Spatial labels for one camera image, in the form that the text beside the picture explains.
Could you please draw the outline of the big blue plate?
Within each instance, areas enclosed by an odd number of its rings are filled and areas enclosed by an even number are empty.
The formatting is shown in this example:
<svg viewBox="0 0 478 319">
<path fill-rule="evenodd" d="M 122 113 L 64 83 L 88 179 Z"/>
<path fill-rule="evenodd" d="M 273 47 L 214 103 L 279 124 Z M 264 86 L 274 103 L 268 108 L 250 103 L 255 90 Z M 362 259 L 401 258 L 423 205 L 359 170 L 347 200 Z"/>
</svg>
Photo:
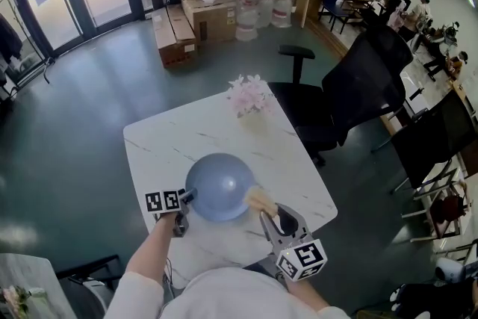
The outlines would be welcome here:
<svg viewBox="0 0 478 319">
<path fill-rule="evenodd" d="M 212 153 L 189 170 L 185 188 L 193 196 L 193 210 L 211 222 L 233 220 L 248 209 L 247 191 L 257 182 L 251 169 L 238 157 Z"/>
</svg>

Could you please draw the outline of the grey padded chair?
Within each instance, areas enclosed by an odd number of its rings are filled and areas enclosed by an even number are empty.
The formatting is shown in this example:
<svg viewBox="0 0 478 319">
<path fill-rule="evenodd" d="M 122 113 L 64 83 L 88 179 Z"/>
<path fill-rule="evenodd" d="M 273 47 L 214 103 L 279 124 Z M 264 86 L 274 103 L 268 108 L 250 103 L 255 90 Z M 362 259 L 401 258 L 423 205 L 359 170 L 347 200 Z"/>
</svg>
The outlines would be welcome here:
<svg viewBox="0 0 478 319">
<path fill-rule="evenodd" d="M 103 319 L 113 299 L 121 266 L 117 254 L 56 271 L 77 319 Z"/>
</svg>

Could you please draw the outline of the pink flowers in glass vase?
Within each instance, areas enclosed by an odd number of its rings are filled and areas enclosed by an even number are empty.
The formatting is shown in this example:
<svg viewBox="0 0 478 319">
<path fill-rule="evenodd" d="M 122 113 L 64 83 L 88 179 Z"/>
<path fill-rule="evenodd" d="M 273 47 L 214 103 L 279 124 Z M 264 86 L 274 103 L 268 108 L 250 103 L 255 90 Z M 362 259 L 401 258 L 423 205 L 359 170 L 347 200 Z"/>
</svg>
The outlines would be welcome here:
<svg viewBox="0 0 478 319">
<path fill-rule="evenodd" d="M 0 303 L 7 305 L 14 319 L 28 319 L 28 300 L 46 296 L 47 293 L 43 288 L 25 289 L 17 285 L 0 287 Z"/>
</svg>

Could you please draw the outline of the blue chair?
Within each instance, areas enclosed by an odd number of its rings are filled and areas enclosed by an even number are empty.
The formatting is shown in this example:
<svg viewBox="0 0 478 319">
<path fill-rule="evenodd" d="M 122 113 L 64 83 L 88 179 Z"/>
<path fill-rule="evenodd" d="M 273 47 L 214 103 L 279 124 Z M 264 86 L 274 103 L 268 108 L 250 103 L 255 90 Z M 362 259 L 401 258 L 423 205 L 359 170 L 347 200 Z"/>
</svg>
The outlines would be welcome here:
<svg viewBox="0 0 478 319">
<path fill-rule="evenodd" d="M 321 20 L 322 16 L 331 16 L 330 22 L 332 24 L 330 31 L 332 31 L 335 26 L 335 21 L 339 19 L 342 22 L 340 30 L 340 34 L 342 34 L 344 26 L 351 18 L 354 18 L 355 10 L 353 8 L 343 9 L 337 4 L 337 1 L 338 0 L 322 0 L 321 9 L 318 12 L 318 20 Z"/>
</svg>

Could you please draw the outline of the white marble table black legs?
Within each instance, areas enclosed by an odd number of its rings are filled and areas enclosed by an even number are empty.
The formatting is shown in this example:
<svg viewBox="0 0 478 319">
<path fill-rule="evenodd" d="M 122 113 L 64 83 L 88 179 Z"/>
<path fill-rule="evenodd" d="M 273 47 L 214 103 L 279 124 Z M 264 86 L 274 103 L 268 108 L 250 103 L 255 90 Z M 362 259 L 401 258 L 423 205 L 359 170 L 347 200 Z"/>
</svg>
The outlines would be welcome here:
<svg viewBox="0 0 478 319">
<path fill-rule="evenodd" d="M 252 183 L 275 202 L 300 213 L 311 231 L 337 217 L 331 195 L 276 100 L 239 117 L 227 95 L 219 93 L 126 126 L 123 136 L 148 229 L 155 226 L 158 192 L 186 188 L 188 173 L 206 158 L 220 165 L 229 156 L 245 163 Z M 168 252 L 176 288 L 207 270 L 245 267 L 270 253 L 258 216 L 244 203 L 238 185 L 234 176 L 221 182 L 234 194 L 221 218 L 204 218 L 190 207 L 187 231 L 172 240 Z"/>
</svg>

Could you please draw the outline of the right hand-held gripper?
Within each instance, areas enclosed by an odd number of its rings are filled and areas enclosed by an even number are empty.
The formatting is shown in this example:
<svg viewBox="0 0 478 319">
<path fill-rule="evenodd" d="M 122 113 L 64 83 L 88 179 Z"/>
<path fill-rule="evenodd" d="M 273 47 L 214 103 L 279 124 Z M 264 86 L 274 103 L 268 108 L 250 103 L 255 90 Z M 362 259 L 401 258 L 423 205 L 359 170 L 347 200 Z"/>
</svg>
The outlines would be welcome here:
<svg viewBox="0 0 478 319">
<path fill-rule="evenodd" d="M 316 275 L 328 261 L 323 245 L 313 238 L 299 212 L 281 203 L 276 205 L 278 226 L 266 211 L 259 213 L 264 234 L 273 246 L 273 263 L 290 281 Z"/>
</svg>

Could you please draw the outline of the black mesh office chair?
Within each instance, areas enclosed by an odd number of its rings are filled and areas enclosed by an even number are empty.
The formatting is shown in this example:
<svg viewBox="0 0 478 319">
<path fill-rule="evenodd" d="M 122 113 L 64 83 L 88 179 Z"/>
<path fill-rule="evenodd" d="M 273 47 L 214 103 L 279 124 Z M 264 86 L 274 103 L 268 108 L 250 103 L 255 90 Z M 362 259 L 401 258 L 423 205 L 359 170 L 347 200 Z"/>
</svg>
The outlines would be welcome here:
<svg viewBox="0 0 478 319">
<path fill-rule="evenodd" d="M 321 152 L 343 146 L 351 129 L 395 112 L 405 102 L 400 73 L 413 54 L 387 25 L 360 33 L 320 86 L 301 82 L 303 61 L 315 57 L 312 50 L 281 45 L 279 54 L 292 57 L 292 80 L 268 86 L 318 167 L 326 163 Z"/>
</svg>

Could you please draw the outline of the white round device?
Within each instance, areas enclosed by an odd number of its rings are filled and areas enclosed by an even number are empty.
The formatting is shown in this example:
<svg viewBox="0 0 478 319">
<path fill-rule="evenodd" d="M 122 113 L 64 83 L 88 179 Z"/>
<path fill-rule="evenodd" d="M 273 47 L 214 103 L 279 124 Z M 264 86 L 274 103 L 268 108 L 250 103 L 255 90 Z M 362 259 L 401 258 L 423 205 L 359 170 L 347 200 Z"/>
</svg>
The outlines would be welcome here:
<svg viewBox="0 0 478 319">
<path fill-rule="evenodd" d="M 435 275 L 446 283 L 458 283 L 466 279 L 465 266 L 451 258 L 439 258 L 435 265 Z"/>
</svg>

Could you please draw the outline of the yellow sponge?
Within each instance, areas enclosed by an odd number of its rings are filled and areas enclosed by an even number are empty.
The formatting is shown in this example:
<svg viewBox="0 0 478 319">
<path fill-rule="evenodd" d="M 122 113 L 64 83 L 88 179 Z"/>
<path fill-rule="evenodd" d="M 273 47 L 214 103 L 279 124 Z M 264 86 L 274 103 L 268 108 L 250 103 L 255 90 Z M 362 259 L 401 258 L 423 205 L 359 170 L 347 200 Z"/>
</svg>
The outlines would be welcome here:
<svg viewBox="0 0 478 319">
<path fill-rule="evenodd" d="M 252 186 L 246 192 L 244 203 L 257 212 L 267 213 L 272 218 L 278 215 L 278 205 L 259 186 Z"/>
</svg>

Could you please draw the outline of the black clothes rack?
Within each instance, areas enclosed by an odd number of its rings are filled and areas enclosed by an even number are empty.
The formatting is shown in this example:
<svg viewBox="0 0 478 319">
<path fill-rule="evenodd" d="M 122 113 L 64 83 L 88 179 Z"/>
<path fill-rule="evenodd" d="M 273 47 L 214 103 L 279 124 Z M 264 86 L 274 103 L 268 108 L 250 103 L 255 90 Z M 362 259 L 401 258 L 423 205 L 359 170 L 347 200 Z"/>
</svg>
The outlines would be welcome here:
<svg viewBox="0 0 478 319">
<path fill-rule="evenodd" d="M 4 61 L 0 55 L 0 102 L 13 101 L 17 93 L 30 84 L 36 78 L 42 77 L 47 84 L 51 84 L 48 78 L 48 70 L 55 64 L 55 59 L 47 57 L 37 48 L 36 43 L 28 35 L 27 28 L 20 20 L 19 14 L 11 0 L 0 0 L 0 4 L 6 3 L 10 8 L 14 22 L 22 31 L 25 40 L 22 46 L 26 46 L 19 55 L 12 56 L 10 63 Z"/>
</svg>

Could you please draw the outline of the grey marble side table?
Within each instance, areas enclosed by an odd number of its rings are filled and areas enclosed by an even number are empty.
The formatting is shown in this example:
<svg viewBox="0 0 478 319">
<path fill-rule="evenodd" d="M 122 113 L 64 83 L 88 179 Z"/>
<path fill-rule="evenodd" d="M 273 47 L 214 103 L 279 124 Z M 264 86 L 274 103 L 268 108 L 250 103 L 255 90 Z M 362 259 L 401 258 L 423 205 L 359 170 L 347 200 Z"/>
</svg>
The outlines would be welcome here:
<svg viewBox="0 0 478 319">
<path fill-rule="evenodd" d="M 28 319 L 76 319 L 71 305 L 46 258 L 0 253 L 0 287 L 43 288 L 45 298 L 28 300 Z M 8 307 L 0 303 L 0 317 L 14 319 Z"/>
</svg>

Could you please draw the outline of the person's left forearm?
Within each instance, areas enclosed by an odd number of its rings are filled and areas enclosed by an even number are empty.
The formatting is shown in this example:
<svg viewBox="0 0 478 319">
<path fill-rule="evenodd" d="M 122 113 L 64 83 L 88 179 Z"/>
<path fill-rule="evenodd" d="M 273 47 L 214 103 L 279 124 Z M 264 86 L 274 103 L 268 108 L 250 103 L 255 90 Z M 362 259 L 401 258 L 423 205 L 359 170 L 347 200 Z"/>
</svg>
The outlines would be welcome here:
<svg viewBox="0 0 478 319">
<path fill-rule="evenodd" d="M 154 229 L 129 260 L 125 271 L 137 273 L 161 284 L 167 263 L 177 213 L 160 217 Z"/>
</svg>

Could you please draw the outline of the metal chair brown seat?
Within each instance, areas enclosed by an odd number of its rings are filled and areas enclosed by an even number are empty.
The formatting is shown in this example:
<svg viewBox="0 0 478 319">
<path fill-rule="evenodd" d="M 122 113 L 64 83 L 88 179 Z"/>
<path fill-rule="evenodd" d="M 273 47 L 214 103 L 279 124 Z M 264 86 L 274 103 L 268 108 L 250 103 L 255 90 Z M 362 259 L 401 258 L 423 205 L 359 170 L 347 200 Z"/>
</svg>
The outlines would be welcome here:
<svg viewBox="0 0 478 319">
<path fill-rule="evenodd" d="M 422 209 L 401 214 L 403 219 L 424 217 L 429 234 L 410 238 L 410 243 L 437 241 L 460 236 L 465 231 L 472 199 L 468 196 L 468 185 L 459 168 L 446 170 L 425 182 L 413 195 Z"/>
</svg>

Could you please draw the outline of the long flat cardboard box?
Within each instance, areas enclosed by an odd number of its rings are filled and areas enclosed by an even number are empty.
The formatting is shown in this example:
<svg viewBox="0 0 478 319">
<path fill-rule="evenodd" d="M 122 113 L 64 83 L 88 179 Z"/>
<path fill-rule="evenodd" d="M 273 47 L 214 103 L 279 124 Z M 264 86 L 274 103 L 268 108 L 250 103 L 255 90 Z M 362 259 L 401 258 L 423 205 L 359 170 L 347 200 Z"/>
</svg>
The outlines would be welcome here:
<svg viewBox="0 0 478 319">
<path fill-rule="evenodd" d="M 163 67 L 171 69 L 196 56 L 196 36 L 180 4 L 152 12 L 155 40 Z"/>
</svg>

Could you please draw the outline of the dark hanging jacket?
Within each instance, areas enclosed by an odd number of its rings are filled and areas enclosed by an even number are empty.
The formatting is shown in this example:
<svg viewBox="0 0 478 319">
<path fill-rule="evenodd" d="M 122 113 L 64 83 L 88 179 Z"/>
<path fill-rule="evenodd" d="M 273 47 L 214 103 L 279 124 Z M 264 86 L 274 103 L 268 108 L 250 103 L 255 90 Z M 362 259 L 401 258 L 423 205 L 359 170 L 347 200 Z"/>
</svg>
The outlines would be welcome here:
<svg viewBox="0 0 478 319">
<path fill-rule="evenodd" d="M 0 54 L 7 64 L 11 58 L 21 58 L 22 41 L 10 23 L 0 13 Z"/>
</svg>

